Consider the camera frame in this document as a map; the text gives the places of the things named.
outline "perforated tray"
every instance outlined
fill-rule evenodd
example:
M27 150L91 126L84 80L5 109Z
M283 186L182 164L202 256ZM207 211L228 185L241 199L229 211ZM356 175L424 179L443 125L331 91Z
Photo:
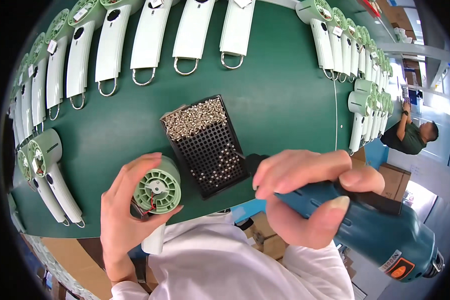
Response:
M231 151L234 149L238 153L243 153L221 95L202 99L180 110L186 110L211 99L220 99L226 115L225 124L213 123L192 134L191 137L178 141L172 140L167 134L180 165L187 170L185 175L193 177L193 182L197 184L203 200L249 177L243 159ZM161 123L167 132L165 123L163 121Z

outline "person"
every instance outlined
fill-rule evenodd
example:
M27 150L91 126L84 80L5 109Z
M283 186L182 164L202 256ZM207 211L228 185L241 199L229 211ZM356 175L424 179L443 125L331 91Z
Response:
M427 146L428 142L436 141L438 127L435 122L427 122L417 127L412 122L410 115L410 103L403 103L402 118L380 138L380 141L388 147L405 154L417 155Z
M343 150L313 153L285 150L265 159L253 177L258 199L266 199L271 228L289 245L283 265L247 243L231 213L213 213L165 228L163 251L149 256L158 286L148 295L137 283L127 252L156 228L187 209L139 220L130 214L136 185L161 161L145 154L122 167L102 195L101 242L114 300L155 299L354 299L351 280L333 242L350 199L340 196L304 219L274 193L289 193L308 183L338 179L353 192L380 194L385 186L370 166L352 169Z

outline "white shirt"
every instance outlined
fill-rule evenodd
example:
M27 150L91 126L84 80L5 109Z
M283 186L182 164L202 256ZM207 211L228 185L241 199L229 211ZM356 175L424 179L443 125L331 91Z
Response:
M247 243L231 213L169 225L164 241L163 252L149 257L159 283L151 295L124 281L112 299L354 299L333 241L320 250L288 246L281 265Z

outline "blue electric screwdriver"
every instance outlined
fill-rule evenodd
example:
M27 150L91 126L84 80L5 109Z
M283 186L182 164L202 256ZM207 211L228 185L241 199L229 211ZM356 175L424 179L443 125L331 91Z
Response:
M255 175L269 156L245 157L248 172ZM338 181L310 183L288 194L275 194L305 219L324 202L350 197L350 206L335 236L343 245L372 261L380 271L400 282L432 278L445 266L435 245L435 234L418 220L415 211L401 202L373 192L350 192Z

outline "hand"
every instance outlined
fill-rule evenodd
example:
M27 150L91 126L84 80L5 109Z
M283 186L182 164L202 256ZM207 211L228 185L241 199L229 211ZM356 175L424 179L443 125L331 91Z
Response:
M352 170L352 161L343 150L325 154L308 150L285 150L258 166L253 177L255 197L266 199L267 219L271 228L288 244L321 249L330 244L347 212L350 199L341 196L322 204L304 219L280 201L274 193L287 194L308 183L339 179L351 192L381 194L385 182L371 166Z
M130 203L137 184L147 171L156 168L161 161L162 153L140 156L124 165L110 189L102 194L100 241L104 257L115 260L127 255L182 208L178 206L169 213L155 214L146 221L130 214Z
M410 114L410 103L408 102L403 103L403 111L407 111L408 114Z

